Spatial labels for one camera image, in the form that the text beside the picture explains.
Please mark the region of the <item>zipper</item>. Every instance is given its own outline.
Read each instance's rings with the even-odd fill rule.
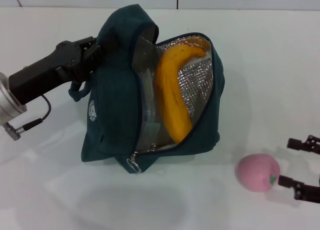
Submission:
[[[199,36],[204,37],[206,40],[208,40],[208,37],[205,36],[205,35],[202,34],[202,33],[187,33],[187,34],[183,34],[183,35],[180,35],[180,36],[177,36],[177,37],[173,37],[173,38],[171,38],[171,39],[169,39],[169,40],[160,42],[160,43],[158,43],[157,45],[166,44],[166,43],[169,43],[170,41],[175,40],[175,39],[177,39],[177,38],[183,38],[183,37],[192,36],[192,35],[199,35]],[[213,79],[215,80],[215,79],[216,79],[216,76],[215,76],[215,70],[214,70],[214,68],[213,68],[213,65],[214,65],[214,52],[213,52],[213,51],[212,51],[212,53],[211,53],[211,59],[212,59]],[[130,159],[127,159],[127,160],[126,160],[127,163],[128,163],[128,165],[129,165],[136,173],[141,173],[142,170],[141,170],[141,168],[139,167],[139,165],[136,163],[136,157],[141,156],[141,155],[155,154],[155,153],[167,153],[167,152],[174,151],[174,150],[176,150],[177,148],[181,147],[181,146],[190,138],[190,136],[194,133],[194,131],[195,131],[195,129],[197,129],[200,121],[201,121],[202,118],[204,117],[204,113],[206,112],[206,110],[208,109],[209,104],[211,103],[211,99],[212,99],[212,95],[213,95],[213,93],[214,93],[214,91],[215,91],[215,87],[216,87],[216,86],[214,85],[213,90],[212,90],[212,92],[210,93],[210,97],[209,97],[207,103],[205,104],[204,109],[203,109],[203,111],[202,111],[202,113],[201,113],[198,121],[196,122],[195,126],[191,129],[191,131],[188,133],[188,135],[187,135],[179,144],[175,145],[175,146],[172,147],[172,148],[168,148],[168,149],[161,150],[161,151],[156,151],[157,146],[156,146],[155,144],[152,144],[151,148],[150,148],[147,152],[139,153],[139,152],[137,152],[137,151],[134,151],[134,153],[131,154]]]

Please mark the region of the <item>metal cylinder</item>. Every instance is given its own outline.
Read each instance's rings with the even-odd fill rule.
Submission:
[[[8,78],[0,72],[0,126],[26,112],[25,105],[11,94]]]

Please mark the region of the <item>white table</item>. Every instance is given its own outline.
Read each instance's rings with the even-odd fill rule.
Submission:
[[[96,36],[113,9],[0,8],[0,71],[10,76],[50,54],[57,43]],[[287,150],[289,137],[320,133],[320,12],[148,10],[159,41],[203,32],[226,79],[221,140],[213,151],[161,158],[128,174],[114,159],[84,164],[87,99],[69,84],[49,92],[52,113],[14,142],[0,130],[0,229],[269,230],[319,227],[320,205],[275,186],[251,193],[236,162],[273,155],[282,174],[317,185],[320,156]],[[42,116],[39,98],[12,121]]]

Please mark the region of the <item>bag strap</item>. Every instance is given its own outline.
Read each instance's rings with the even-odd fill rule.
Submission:
[[[80,87],[81,87],[81,84],[72,82],[70,89],[68,91],[69,95],[71,96],[72,99],[74,99],[75,102],[78,102],[79,100],[86,97],[90,93],[91,87],[92,87],[91,79],[85,82],[82,90],[80,90]]]

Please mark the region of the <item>zipper pull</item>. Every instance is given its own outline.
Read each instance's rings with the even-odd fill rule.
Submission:
[[[136,163],[136,155],[138,152],[134,152],[131,154],[130,159],[126,159],[126,162],[129,164],[129,166],[136,171],[138,174],[142,172],[141,168],[139,165]]]

